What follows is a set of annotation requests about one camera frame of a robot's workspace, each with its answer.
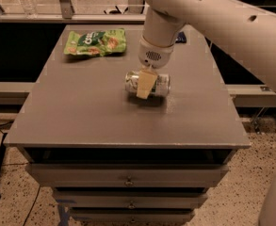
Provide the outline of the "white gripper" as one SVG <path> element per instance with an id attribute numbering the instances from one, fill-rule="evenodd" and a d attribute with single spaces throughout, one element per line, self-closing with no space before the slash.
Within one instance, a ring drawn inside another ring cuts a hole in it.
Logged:
<path id="1" fill-rule="evenodd" d="M 175 40 L 171 40 L 167 46 L 157 46 L 140 38 L 138 58 L 143 66 L 160 69 L 169 61 L 174 49 Z M 137 96 L 140 99 L 147 99 L 158 77 L 157 72 L 152 68 L 142 69 L 138 75 Z"/>

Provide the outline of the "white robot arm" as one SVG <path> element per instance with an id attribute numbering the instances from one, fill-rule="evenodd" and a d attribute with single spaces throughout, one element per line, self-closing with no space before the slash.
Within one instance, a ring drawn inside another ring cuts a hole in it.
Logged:
<path id="1" fill-rule="evenodd" d="M 276 14 L 237 0 L 145 0 L 149 5 L 139 59 L 149 51 L 163 56 L 146 67 L 165 66 L 175 37 L 186 24 L 193 26 L 248 72 L 276 92 Z M 198 226 L 219 226 L 214 222 Z M 221 226 L 276 226 L 276 171 L 255 223 L 246 220 Z"/>

